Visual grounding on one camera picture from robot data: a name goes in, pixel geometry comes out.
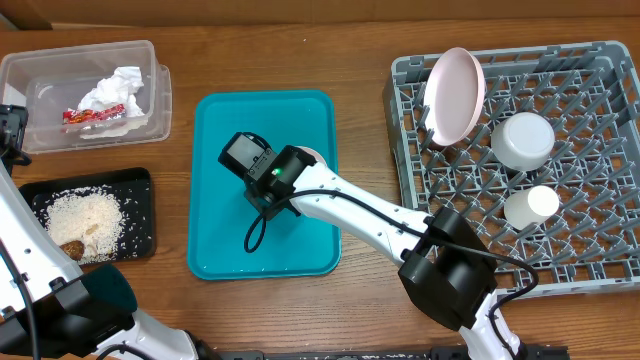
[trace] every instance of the black tray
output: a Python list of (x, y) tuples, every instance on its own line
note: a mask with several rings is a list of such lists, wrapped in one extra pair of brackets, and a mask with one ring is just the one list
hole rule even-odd
[(20, 187), (20, 193), (44, 227), (46, 210), (41, 210), (53, 203), (52, 200), (56, 198), (55, 193), (102, 185), (110, 186), (105, 191), (115, 196), (120, 203), (120, 209), (127, 213), (129, 218), (123, 226), (117, 250), (111, 259), (89, 262), (83, 266), (152, 256), (156, 252), (155, 220), (151, 175), (147, 169), (132, 168), (26, 184)]

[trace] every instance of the wooden tabletop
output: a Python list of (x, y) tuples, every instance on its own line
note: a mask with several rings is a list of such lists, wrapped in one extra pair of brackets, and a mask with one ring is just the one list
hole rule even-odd
[[(316, 88), (333, 100), (339, 172), (399, 203), (387, 141), (382, 88), (400, 56), (620, 40), (640, 59), (640, 19), (434, 21), (329, 26), (103, 29), (3, 33), (11, 52), (147, 39), (173, 86), (168, 140), (34, 156), (25, 182), (142, 166), (155, 185), (158, 250), (117, 264), (140, 306), (189, 329), (218, 350), (266, 352), (428, 349), (462, 338), (410, 303), (382, 255), (349, 234), (327, 276), (207, 282), (186, 264), (193, 117), (206, 95), (223, 91)], [(573, 359), (640, 358), (640, 293), (522, 300), (504, 313), (526, 343), (569, 346)]]

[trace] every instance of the candy wrapper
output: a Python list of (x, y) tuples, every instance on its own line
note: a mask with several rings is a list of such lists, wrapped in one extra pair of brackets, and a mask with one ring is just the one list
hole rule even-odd
[(103, 111), (69, 110), (62, 113), (62, 123), (66, 125), (113, 120), (124, 117), (125, 114), (126, 110), (124, 104), (119, 104)]

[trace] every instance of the tray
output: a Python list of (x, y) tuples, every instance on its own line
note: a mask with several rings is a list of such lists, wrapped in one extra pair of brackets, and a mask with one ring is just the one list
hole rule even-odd
[(117, 251), (109, 261), (81, 262), (80, 264), (95, 265), (152, 256), (156, 251), (153, 187), (151, 175), (144, 168), (42, 181), (23, 185), (19, 190), (44, 227), (46, 208), (58, 197), (56, 193), (102, 185), (107, 185), (104, 190), (114, 195), (120, 203), (120, 209), (128, 215), (128, 219), (118, 239)]
[(318, 90), (212, 94), (196, 109), (187, 263), (205, 280), (322, 275), (341, 255), (340, 231), (319, 220), (282, 211), (269, 221), (260, 248), (244, 252), (243, 241), (258, 212), (245, 187), (218, 163), (238, 131), (264, 137), (275, 151), (285, 145), (318, 151), (337, 171), (331, 99)]
[[(483, 115), (464, 141), (442, 151), (429, 149), (429, 109), (420, 106), (440, 55), (391, 66), (384, 105), (403, 204), (429, 213), (455, 208), (491, 251), (533, 264), (542, 285), (527, 296), (638, 288), (640, 87), (629, 51), (607, 41), (471, 53), (487, 85)], [(498, 123), (523, 111), (544, 116), (556, 143), (542, 168), (513, 173), (489, 140)], [(539, 184), (560, 195), (559, 212), (540, 226), (512, 228), (505, 199)], [(507, 264), (498, 272), (503, 295), (531, 281)]]

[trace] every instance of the white cup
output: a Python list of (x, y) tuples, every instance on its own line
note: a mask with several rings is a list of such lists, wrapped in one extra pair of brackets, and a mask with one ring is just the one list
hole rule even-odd
[(522, 230), (531, 223), (542, 224), (559, 207), (558, 194), (550, 187), (538, 185), (509, 196), (504, 203), (504, 217), (511, 226)]
[(491, 133), (491, 149), (498, 161), (517, 171), (535, 170), (547, 161), (555, 134), (549, 122), (534, 113), (513, 115)]

